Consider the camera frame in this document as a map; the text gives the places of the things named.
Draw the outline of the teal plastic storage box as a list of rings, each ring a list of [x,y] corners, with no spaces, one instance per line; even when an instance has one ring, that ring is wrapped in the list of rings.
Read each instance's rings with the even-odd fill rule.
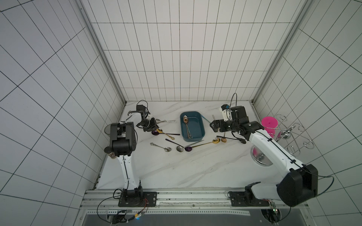
[[[186,115],[189,119],[188,127],[192,138],[188,139],[183,116]],[[180,114],[181,135],[186,142],[196,142],[203,139],[205,136],[205,127],[201,114],[197,111],[188,111]]]

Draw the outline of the yellow bowl ornate silver spoon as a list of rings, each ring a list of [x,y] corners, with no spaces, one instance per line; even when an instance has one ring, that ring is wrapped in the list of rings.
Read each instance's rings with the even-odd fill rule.
[[[185,123],[185,126],[186,126],[188,139],[191,139],[192,135],[191,135],[191,132],[190,132],[189,127],[188,127],[189,119],[188,119],[188,117],[186,115],[183,116],[183,122]]]

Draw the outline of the purple iridescent spoon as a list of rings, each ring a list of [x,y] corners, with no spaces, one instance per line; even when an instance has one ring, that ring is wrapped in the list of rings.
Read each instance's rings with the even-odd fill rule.
[[[190,146],[187,146],[187,147],[181,146],[181,145],[179,145],[179,144],[177,144],[177,143],[175,143],[175,142],[173,142],[173,141],[171,141],[171,140],[169,140],[167,138],[165,140],[168,141],[168,142],[171,142],[173,144],[176,144],[177,145],[176,150],[178,152],[184,152],[184,151],[191,152],[192,151],[192,147],[190,147]]]

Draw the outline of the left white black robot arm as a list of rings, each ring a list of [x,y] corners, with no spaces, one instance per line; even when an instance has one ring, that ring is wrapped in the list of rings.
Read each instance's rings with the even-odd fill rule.
[[[154,118],[144,106],[137,106],[135,111],[128,113],[126,121],[111,123],[105,128],[109,135],[109,145],[104,152],[112,159],[118,159],[122,167],[124,187],[119,197],[119,207],[147,206],[155,207],[157,192],[144,192],[141,180],[135,171],[132,153],[136,150],[138,134],[136,127],[144,132],[155,131],[158,126]]]

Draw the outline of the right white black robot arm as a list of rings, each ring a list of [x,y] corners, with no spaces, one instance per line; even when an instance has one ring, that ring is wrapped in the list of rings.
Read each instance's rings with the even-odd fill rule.
[[[318,196],[318,170],[305,165],[271,138],[257,121],[214,120],[210,123],[214,132],[232,131],[240,134],[273,163],[282,176],[282,181],[271,184],[255,182],[246,191],[258,200],[280,200],[295,207]]]

